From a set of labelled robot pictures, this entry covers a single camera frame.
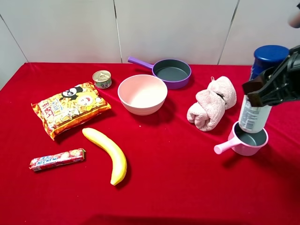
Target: blue bottle cap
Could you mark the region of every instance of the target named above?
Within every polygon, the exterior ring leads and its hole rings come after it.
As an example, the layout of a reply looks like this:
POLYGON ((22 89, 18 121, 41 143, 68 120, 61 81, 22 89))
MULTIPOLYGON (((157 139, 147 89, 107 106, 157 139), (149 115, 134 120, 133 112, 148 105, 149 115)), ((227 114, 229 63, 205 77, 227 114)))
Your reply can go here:
POLYGON ((289 49, 280 45, 265 45, 254 52, 254 57, 268 63, 280 63, 289 54, 289 49))

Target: table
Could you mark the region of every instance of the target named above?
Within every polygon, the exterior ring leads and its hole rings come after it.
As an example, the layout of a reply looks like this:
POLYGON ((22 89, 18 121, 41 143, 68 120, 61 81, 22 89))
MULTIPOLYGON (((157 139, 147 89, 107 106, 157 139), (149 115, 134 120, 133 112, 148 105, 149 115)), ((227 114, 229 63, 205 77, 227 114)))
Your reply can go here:
POLYGON ((129 113, 118 85, 150 74, 133 64, 26 63, 0 91, 0 224, 300 224, 300 103, 273 107, 269 144, 252 157, 232 150, 217 155, 237 121, 249 66, 192 65, 190 83, 169 90, 162 108, 149 116, 129 113), (30 104, 77 84, 98 70, 112 74, 101 92, 112 109, 59 135, 43 130, 30 104), (210 77, 227 76, 237 104, 218 126, 202 132, 186 119, 195 94, 210 77), (81 130, 95 128, 113 139, 127 157, 122 183, 110 184, 112 162, 81 130), (85 148, 86 160, 42 172, 28 169, 33 158, 85 148))

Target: rolled towel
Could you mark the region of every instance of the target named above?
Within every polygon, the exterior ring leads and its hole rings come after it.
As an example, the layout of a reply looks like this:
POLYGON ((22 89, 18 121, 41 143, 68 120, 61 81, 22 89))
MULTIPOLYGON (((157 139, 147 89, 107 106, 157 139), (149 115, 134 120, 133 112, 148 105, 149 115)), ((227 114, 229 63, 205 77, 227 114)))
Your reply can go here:
POLYGON ((235 89, 227 77, 217 80, 211 78, 207 90, 196 94, 198 102, 194 103, 187 112, 187 120, 194 123, 201 131, 210 131, 222 119, 225 109, 236 103, 235 89))

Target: yellow banana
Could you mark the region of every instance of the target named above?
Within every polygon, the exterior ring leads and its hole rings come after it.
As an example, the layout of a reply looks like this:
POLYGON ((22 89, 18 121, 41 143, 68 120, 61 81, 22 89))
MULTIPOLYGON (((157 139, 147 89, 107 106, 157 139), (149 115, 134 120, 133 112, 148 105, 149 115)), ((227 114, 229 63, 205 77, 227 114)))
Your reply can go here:
POLYGON ((124 179, 127 170, 127 162, 122 150, 115 142, 95 129, 84 128, 82 129, 82 133, 87 139, 104 149, 109 154, 112 158, 111 184, 116 185, 120 183, 124 179))

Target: measuring cup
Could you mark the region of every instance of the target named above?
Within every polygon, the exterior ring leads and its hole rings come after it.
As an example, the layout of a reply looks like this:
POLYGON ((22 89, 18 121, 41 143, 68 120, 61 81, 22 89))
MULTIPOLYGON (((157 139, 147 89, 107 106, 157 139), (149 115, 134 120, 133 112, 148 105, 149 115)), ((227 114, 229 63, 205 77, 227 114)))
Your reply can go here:
POLYGON ((228 136, 228 141, 216 145, 214 151, 219 155, 227 149, 232 148, 240 155, 251 156, 257 153, 261 147, 265 146, 268 139, 269 136, 265 129, 262 129, 258 133, 247 133, 240 128, 239 122, 235 122, 228 136))
POLYGON ((128 62, 151 69, 153 75, 165 82, 168 89, 178 89, 187 85, 192 72, 187 63, 174 59, 149 64, 134 57, 129 57, 128 62))

